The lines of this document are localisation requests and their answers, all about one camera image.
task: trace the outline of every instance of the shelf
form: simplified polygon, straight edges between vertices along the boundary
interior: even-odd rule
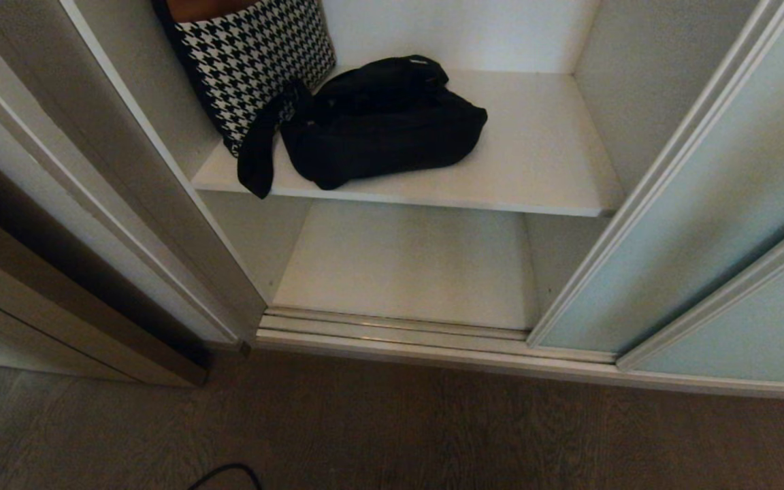
[[[317,199],[274,307],[531,329],[522,215]]]
[[[449,89],[482,106],[489,122],[453,167],[354,180],[333,191],[303,179],[277,137],[273,195],[525,213],[612,214],[623,191],[570,75],[448,71]],[[193,177],[196,189],[247,192],[220,143]]]

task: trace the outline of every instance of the black bag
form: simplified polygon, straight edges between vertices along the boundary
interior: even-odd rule
[[[449,92],[447,81],[437,62],[417,55],[347,71],[315,96],[301,80],[292,81],[253,122],[238,179],[259,197],[270,192],[277,115],[290,103],[295,115],[280,132],[293,167],[320,189],[457,163],[474,149],[488,116]]]

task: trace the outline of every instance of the door panel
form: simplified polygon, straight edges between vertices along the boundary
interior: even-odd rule
[[[784,382],[784,242],[619,367]]]
[[[194,387],[206,375],[2,229],[0,311],[140,382]],[[42,354],[32,348],[28,344],[22,356],[35,359]]]
[[[57,342],[2,310],[0,366],[115,381],[134,381],[122,372]]]

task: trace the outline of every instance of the laminate floor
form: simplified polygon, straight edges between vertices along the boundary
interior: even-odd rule
[[[264,350],[199,390],[0,368],[0,488],[181,490],[231,461],[267,490],[784,490],[784,401]]]

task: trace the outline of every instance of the black and white checkered bag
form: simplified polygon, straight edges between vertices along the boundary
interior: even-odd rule
[[[335,66],[317,0],[260,0],[239,12],[175,22],[154,0],[171,45],[235,158],[268,103],[293,80],[314,88]],[[286,120],[291,105],[277,120]]]

